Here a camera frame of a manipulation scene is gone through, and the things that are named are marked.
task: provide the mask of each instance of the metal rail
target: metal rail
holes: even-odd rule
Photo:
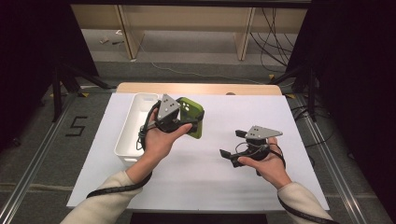
[[[299,101],[299,104],[303,105],[304,99],[302,99],[302,96],[298,95],[297,99]],[[319,126],[315,122],[313,122],[311,118],[306,118],[304,120],[309,128],[309,131],[314,137],[315,142],[319,143],[324,141],[325,138],[323,137]],[[343,200],[346,210],[348,211],[353,223],[368,223],[361,211],[361,207],[359,206],[358,201],[356,200],[355,196],[352,193],[352,190],[346,182],[346,179],[344,178],[337,162],[335,161],[335,158],[332,155],[332,151],[329,149],[327,143],[324,142],[322,144],[318,144],[318,149],[326,164],[326,167],[329,169],[332,181],[337,188],[338,193],[340,194],[340,197]]]
[[[14,218],[26,194],[26,191],[29,189],[30,184],[35,179],[35,175],[37,174],[39,168],[41,167],[41,164],[46,158],[46,155],[50,150],[50,146],[52,145],[52,142],[55,139],[55,136],[59,131],[59,128],[64,122],[65,114],[67,113],[70,105],[74,102],[76,98],[77,98],[76,93],[69,93],[67,95],[64,102],[63,113],[60,115],[60,117],[56,122],[53,122],[51,124],[49,131],[47,132],[37,152],[33,156],[32,161],[27,167],[20,182],[17,184],[16,188],[13,190],[8,200],[6,201],[5,205],[3,206],[0,214],[0,223],[8,224],[11,222],[12,218]]]

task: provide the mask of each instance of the table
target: table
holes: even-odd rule
[[[205,109],[204,130],[199,140],[187,135],[177,139],[170,155],[154,170],[149,183],[128,208],[171,213],[282,211],[274,187],[257,177],[249,167],[233,168],[230,161],[219,154],[220,148],[231,151],[244,142],[234,135],[235,129],[248,130],[260,123],[283,132],[278,143],[284,151],[290,177],[308,187],[321,205],[329,209],[289,106],[277,86],[175,83],[119,85],[109,101],[68,207],[75,207],[84,200],[109,175],[126,169],[113,150],[134,96],[131,92],[142,91],[166,92],[173,97],[182,95],[199,102]],[[239,95],[224,95],[228,92]],[[235,116],[241,118],[241,114],[245,114],[243,119],[225,122]]]

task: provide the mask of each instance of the hand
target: hand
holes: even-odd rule
[[[158,109],[155,109],[149,121],[154,120],[157,113]],[[169,154],[174,142],[187,133],[191,127],[192,124],[185,124],[172,133],[164,133],[157,128],[149,130],[146,135],[146,149],[143,156],[151,157],[153,160],[160,162]]]
[[[149,121],[154,120],[158,113],[155,109]],[[164,133],[157,128],[148,130],[146,135],[146,148],[143,156],[126,170],[126,174],[137,184],[141,182],[171,151],[174,142],[183,134],[187,133],[192,124],[185,124],[172,133]]]
[[[276,144],[270,145],[270,149],[281,154],[275,137],[268,138],[268,144]],[[249,157],[240,157],[238,161],[246,166],[255,168],[265,180],[277,189],[281,189],[283,186],[291,183],[282,160],[273,153],[269,153],[262,161],[255,161]]]

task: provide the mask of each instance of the cabinet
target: cabinet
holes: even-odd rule
[[[250,32],[269,33],[271,8],[72,5],[81,29],[122,30],[130,59],[137,57],[146,30],[227,32],[244,60]],[[278,8],[276,32],[298,34],[306,9]]]

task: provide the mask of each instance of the person's right hand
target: person's right hand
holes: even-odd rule
[[[277,140],[275,137],[268,138],[268,144],[270,144],[271,150],[279,154],[282,153],[277,147]],[[281,189],[283,186],[291,183],[290,177],[286,173],[283,161],[274,153],[269,153],[262,161],[255,161],[249,157],[240,157],[238,161],[246,166],[256,169],[265,180],[270,182],[277,189]]]

